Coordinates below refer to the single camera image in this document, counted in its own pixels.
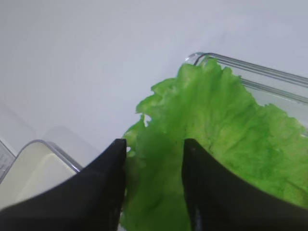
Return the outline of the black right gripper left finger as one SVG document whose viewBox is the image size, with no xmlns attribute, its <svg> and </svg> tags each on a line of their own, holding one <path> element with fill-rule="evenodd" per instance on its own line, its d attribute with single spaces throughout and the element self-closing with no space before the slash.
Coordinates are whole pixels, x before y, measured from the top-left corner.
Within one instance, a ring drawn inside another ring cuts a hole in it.
<svg viewBox="0 0 308 231">
<path fill-rule="evenodd" d="M 115 139 L 65 182 L 0 212 L 2 231 L 116 231 L 126 189 L 127 141 Z"/>
</svg>

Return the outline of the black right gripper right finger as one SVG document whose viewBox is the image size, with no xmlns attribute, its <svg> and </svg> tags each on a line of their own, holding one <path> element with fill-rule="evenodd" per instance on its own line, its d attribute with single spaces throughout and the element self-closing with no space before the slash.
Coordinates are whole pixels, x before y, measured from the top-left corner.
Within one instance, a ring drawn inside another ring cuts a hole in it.
<svg viewBox="0 0 308 231">
<path fill-rule="evenodd" d="M 181 178 L 194 231 L 306 231 L 308 211 L 244 181 L 195 139 L 183 145 Z"/>
</svg>

